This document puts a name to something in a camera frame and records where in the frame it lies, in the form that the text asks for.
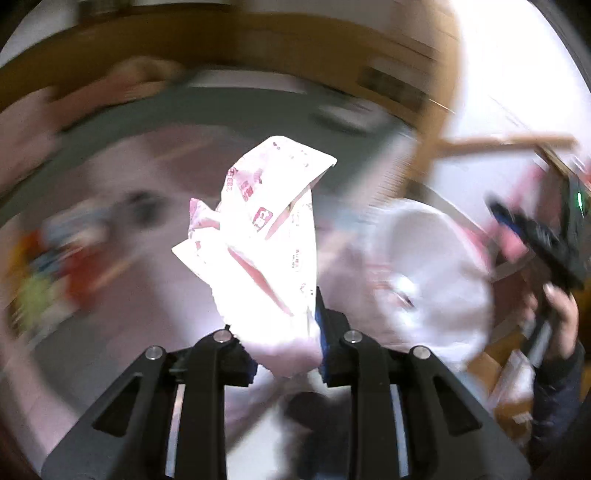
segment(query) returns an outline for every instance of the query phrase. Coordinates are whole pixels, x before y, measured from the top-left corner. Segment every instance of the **metal screw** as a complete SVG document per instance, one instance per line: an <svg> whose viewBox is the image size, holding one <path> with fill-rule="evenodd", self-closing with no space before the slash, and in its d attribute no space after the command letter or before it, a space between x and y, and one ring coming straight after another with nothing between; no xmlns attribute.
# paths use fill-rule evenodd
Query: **metal screw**
<svg viewBox="0 0 591 480"><path fill-rule="evenodd" d="M228 330L218 330L213 334L213 339L217 343L226 343L232 340L232 334Z"/></svg>
<svg viewBox="0 0 591 480"><path fill-rule="evenodd" d="M431 356L431 350L426 346L419 345L413 348L413 355L421 360L426 360Z"/></svg>
<svg viewBox="0 0 591 480"><path fill-rule="evenodd" d="M146 358L148 360L157 360L163 353L164 351L158 345L152 345L146 349Z"/></svg>
<svg viewBox="0 0 591 480"><path fill-rule="evenodd" d="M345 333L345 335L343 335L343 338L345 339L345 342L359 343L361 340L363 340L363 335L357 330L349 330Z"/></svg>

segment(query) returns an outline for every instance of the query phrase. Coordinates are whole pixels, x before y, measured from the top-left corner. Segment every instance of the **white wall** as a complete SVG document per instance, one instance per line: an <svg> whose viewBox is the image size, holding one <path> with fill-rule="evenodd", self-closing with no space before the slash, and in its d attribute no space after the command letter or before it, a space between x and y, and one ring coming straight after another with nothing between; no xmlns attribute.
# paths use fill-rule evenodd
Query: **white wall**
<svg viewBox="0 0 591 480"><path fill-rule="evenodd" d="M462 36L456 114L445 137L567 132L591 152L591 95L570 54L526 0L450 0ZM484 199L517 188L533 153L470 155L438 162L428 185L486 225Z"/></svg>
<svg viewBox="0 0 591 480"><path fill-rule="evenodd" d="M76 2L43 0L23 19L0 51L0 66L27 48L76 23Z"/></svg>

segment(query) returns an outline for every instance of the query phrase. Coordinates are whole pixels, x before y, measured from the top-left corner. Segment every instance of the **red object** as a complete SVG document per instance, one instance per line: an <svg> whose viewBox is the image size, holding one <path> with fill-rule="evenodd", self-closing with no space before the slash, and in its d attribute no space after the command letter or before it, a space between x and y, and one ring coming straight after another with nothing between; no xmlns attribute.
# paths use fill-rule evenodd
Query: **red object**
<svg viewBox="0 0 591 480"><path fill-rule="evenodd" d="M34 230L28 235L25 235L22 238L22 246L25 251L25 255L29 259L37 258L46 250L43 247L39 230Z"/></svg>
<svg viewBox="0 0 591 480"><path fill-rule="evenodd" d="M252 220L252 224L257 228L257 232L260 232L261 229L273 218L273 212L270 212L266 208L259 208L255 217Z"/></svg>
<svg viewBox="0 0 591 480"><path fill-rule="evenodd" d="M82 248L66 258L64 273L68 278L67 293L78 306L90 309L95 300L94 283L100 273L99 251Z"/></svg>

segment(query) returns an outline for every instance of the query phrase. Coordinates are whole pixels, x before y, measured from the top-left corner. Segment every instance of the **green light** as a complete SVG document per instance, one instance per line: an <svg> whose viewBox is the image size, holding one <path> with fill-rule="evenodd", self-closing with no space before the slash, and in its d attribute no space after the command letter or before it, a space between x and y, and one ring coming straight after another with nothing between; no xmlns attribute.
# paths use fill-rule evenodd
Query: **green light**
<svg viewBox="0 0 591 480"><path fill-rule="evenodd" d="M583 213L583 197L581 196L581 192L577 193L577 200L579 201L579 208L581 209L581 214L584 215L584 213Z"/></svg>

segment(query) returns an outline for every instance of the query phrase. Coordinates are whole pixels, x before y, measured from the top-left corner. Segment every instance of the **white paper bag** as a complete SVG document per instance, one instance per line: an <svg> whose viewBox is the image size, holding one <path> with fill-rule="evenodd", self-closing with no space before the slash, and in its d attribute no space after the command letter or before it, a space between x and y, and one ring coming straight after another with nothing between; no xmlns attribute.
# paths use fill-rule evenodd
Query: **white paper bag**
<svg viewBox="0 0 591 480"><path fill-rule="evenodd" d="M335 163L286 137L265 140L230 168L215 211L191 200L189 244L173 249L211 286L251 357L275 375L322 360L311 185Z"/></svg>

